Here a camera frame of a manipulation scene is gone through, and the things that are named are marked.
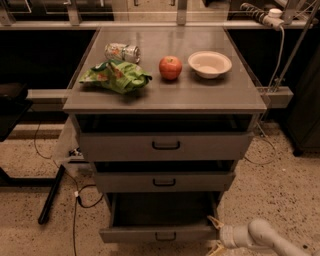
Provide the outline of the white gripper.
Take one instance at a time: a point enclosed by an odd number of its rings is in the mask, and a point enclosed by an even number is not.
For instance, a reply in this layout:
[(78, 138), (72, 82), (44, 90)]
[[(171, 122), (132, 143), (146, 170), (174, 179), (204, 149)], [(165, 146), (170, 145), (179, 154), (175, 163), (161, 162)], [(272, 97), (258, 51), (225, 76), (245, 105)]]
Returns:
[(223, 222), (211, 215), (208, 215), (207, 219), (217, 230), (220, 230), (219, 238), (222, 243), (217, 241), (206, 256), (222, 256), (226, 248), (236, 249), (241, 247), (247, 248), (249, 246), (249, 231), (246, 225), (224, 225)]

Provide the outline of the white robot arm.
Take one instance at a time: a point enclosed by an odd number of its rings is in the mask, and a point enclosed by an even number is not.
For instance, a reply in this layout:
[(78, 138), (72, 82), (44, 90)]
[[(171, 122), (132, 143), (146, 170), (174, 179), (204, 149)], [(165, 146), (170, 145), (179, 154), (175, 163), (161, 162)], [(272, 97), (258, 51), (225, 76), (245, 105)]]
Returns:
[(283, 238), (264, 219), (253, 219), (246, 225), (227, 225), (208, 215), (207, 219), (217, 231), (216, 246), (208, 256), (220, 256), (227, 249), (246, 248), (260, 253), (273, 252), (278, 256), (320, 256), (320, 250), (308, 254)]

